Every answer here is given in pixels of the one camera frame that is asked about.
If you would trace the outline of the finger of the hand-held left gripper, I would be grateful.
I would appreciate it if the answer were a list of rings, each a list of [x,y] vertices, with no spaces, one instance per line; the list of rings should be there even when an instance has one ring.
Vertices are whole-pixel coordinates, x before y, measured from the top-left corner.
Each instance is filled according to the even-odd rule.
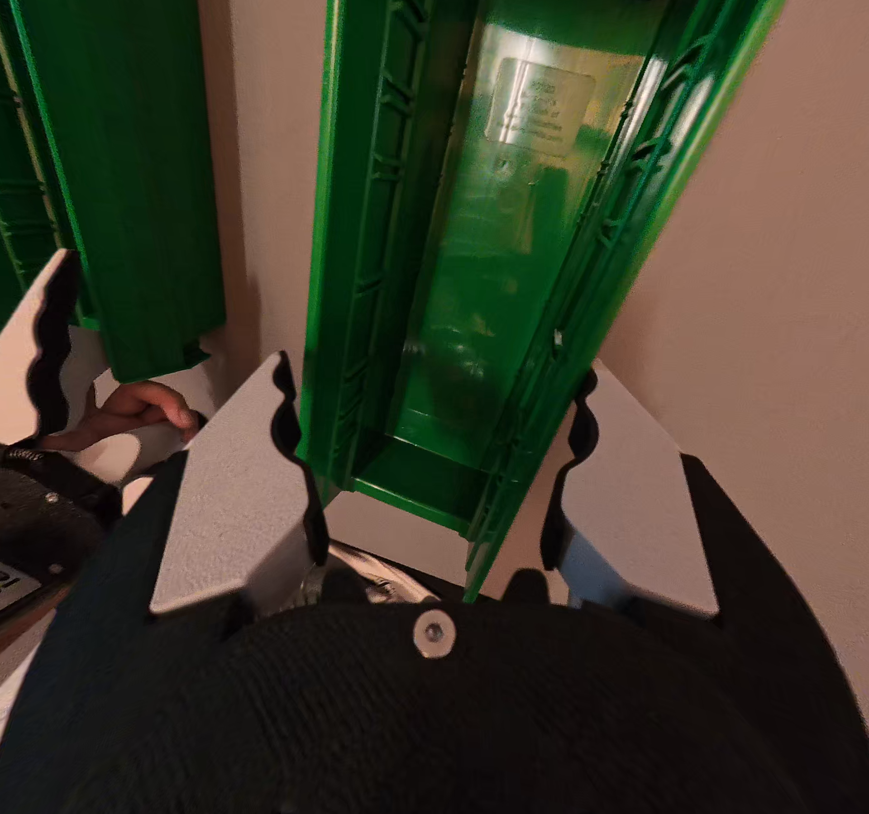
[[[1,334],[1,442],[10,446],[66,429],[71,404],[62,371],[72,351],[80,260],[57,251]]]

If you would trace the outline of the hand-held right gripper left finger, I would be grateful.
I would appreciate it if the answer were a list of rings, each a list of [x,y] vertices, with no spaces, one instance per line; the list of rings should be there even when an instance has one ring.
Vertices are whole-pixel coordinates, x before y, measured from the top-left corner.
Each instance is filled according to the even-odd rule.
[[[149,604],[154,615],[238,595],[277,613],[329,556],[287,352],[274,352],[186,447]]]

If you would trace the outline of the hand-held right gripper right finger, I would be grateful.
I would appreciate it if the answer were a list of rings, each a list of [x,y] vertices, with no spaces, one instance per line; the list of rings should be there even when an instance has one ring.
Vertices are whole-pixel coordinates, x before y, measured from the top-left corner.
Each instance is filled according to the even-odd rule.
[[[607,369],[574,399],[570,461],[556,475],[540,557],[568,603],[633,599],[700,618],[718,613],[682,457],[671,435]]]

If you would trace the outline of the green plastic bin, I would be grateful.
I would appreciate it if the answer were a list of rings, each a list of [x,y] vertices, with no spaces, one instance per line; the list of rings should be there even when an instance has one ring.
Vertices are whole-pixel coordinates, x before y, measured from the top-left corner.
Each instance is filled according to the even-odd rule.
[[[71,320],[121,383],[225,320],[197,0],[10,0],[81,263]]]
[[[477,599],[787,0],[328,0],[301,414]]]
[[[1,0],[1,321],[59,248],[75,248],[10,0]]]

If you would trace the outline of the white patterned clothing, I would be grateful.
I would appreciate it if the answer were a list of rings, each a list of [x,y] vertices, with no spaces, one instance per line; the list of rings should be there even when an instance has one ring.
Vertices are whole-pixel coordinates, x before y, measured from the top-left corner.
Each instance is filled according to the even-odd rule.
[[[462,603],[463,586],[345,544],[329,548],[327,570],[349,569],[372,604]]]

